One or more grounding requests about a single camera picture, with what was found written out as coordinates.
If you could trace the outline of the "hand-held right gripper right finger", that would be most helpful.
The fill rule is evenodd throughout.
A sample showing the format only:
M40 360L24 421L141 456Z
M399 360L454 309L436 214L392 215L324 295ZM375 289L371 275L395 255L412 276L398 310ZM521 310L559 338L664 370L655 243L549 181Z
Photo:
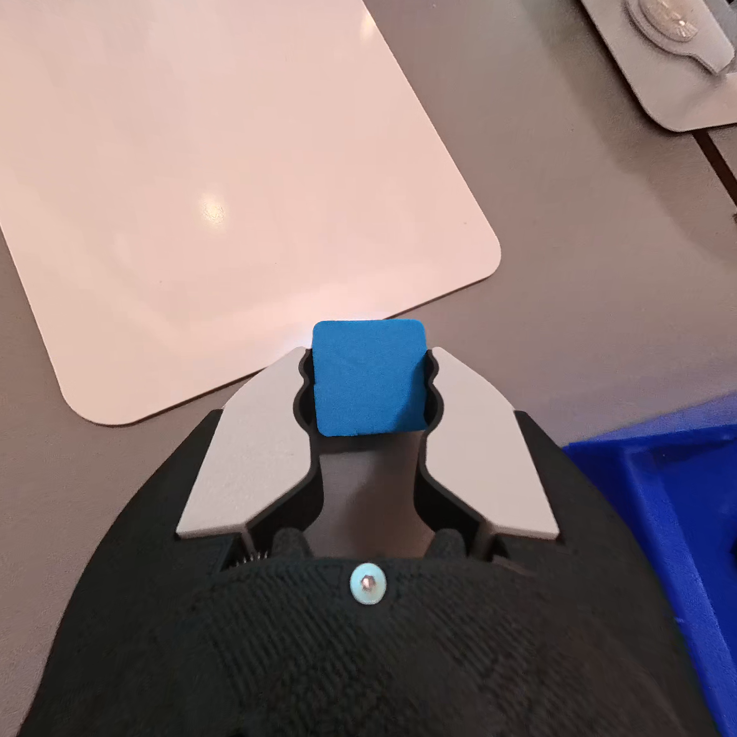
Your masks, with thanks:
M426 430L414 509L462 554L488 560L499 538L556 542L560 528L510 401L440 347L424 362Z

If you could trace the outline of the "blue foam eraser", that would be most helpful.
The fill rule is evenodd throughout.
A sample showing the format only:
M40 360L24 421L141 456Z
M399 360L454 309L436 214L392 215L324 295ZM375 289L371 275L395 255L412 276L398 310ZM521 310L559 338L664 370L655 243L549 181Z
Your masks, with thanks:
M415 319L318 322L312 364L319 433L425 430L427 350L425 327Z

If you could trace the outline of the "wooden sign stand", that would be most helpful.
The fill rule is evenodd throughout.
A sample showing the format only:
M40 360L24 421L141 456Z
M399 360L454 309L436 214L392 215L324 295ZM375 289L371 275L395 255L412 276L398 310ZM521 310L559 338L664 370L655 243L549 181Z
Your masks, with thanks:
M644 111L682 133L736 124L736 4L583 1Z

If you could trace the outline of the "blue plastic bin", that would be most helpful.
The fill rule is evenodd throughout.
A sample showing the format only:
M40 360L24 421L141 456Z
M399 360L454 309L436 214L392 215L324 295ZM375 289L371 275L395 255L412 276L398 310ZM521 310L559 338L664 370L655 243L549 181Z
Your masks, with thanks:
M656 571L723 735L736 735L735 393L565 446Z

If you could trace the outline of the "white whiteboard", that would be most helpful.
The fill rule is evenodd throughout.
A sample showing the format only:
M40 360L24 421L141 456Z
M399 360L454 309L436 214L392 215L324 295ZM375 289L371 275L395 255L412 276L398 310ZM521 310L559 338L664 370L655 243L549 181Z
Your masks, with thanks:
M2 2L1 32L2 234L90 422L501 262L363 2Z

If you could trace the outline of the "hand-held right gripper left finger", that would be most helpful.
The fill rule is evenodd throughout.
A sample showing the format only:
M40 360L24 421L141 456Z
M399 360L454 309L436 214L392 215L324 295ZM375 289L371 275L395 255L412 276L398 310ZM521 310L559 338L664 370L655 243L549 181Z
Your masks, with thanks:
M298 347L226 401L176 533L240 535L265 552L281 529L305 530L323 505L311 351Z

